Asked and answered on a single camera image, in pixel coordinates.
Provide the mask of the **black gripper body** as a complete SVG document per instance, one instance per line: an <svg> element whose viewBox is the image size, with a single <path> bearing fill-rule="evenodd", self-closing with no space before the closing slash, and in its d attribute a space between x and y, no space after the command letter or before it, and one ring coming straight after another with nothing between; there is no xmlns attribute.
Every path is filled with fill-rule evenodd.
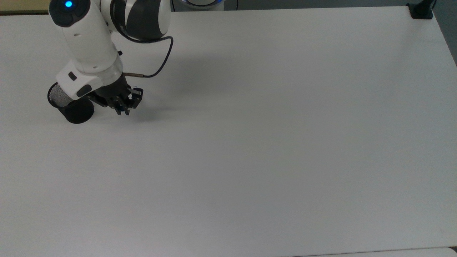
<svg viewBox="0 0 457 257"><path fill-rule="evenodd" d="M114 83L88 93L85 98L101 107L109 107L110 109L114 109L113 101L118 101L122 107L123 101L129 101L130 109L136 109L142 101L143 92L143 89L129 86L125 76L121 75Z"/></svg>

